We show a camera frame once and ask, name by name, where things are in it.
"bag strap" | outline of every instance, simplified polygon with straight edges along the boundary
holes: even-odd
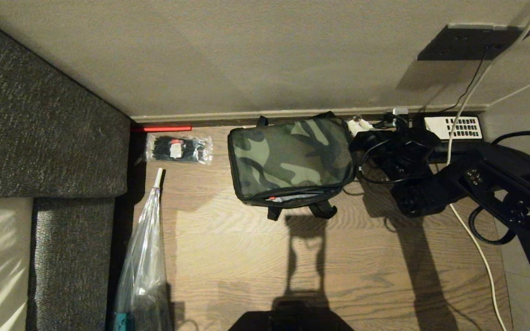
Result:
[[[267,218],[273,221],[277,221],[280,214],[282,213],[282,209],[283,208],[280,207],[269,207],[269,209],[267,210]]]
[[[324,218],[326,220],[332,218],[337,213],[337,207],[331,206],[328,200],[319,201],[308,205],[312,214],[318,218]]]
[[[315,119],[335,119],[336,115],[332,111],[327,111],[326,113],[318,114],[314,117]]]
[[[268,126],[269,120],[265,116],[259,117],[259,120],[257,121],[257,126]]]

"fabric upholstery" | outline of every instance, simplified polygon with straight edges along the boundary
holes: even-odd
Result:
[[[126,191],[129,119],[0,31],[0,197]]]
[[[27,330],[103,330],[114,199],[34,199]]]

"laminate floor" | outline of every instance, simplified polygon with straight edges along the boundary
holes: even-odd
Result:
[[[339,209],[331,220],[294,209],[273,222],[265,208],[246,206],[234,195],[226,144],[232,128],[189,132],[212,136],[212,165],[146,165],[146,191],[156,169],[166,169],[161,222],[179,331],[227,330],[246,312],[269,311],[293,297],[309,298],[308,304],[356,331],[501,329],[486,269],[450,209],[408,219],[389,187],[353,182],[346,187],[350,194],[331,199]],[[146,196],[135,206],[135,219],[145,201]],[[477,205],[463,199],[456,206],[467,220]],[[496,237],[486,212],[477,225],[484,236]],[[491,245],[482,249],[511,330],[501,252]]]

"baseboard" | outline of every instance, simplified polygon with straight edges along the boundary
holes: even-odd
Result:
[[[410,109],[411,113],[419,111],[438,111],[451,107],[452,105],[430,105],[430,106],[401,106]],[[336,115],[363,115],[363,114],[382,114],[392,109],[393,107],[359,107],[359,108],[334,108],[334,109],[288,109],[288,110],[267,110],[267,111],[239,111],[231,113],[207,113],[207,114],[166,114],[166,115],[149,115],[149,116],[132,116],[131,119],[138,123],[186,123],[186,122],[206,122],[206,121],[221,121],[221,120],[243,120],[243,119],[257,119],[259,116],[271,118],[284,117],[309,117],[325,111],[332,111]],[[469,105],[466,107],[467,111],[484,111],[487,105]]]

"clear plastic bag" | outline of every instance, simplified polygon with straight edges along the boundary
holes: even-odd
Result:
[[[147,135],[145,161],[212,163],[212,138]]]
[[[171,331],[159,221],[159,168],[130,242],[114,306],[114,331]]]

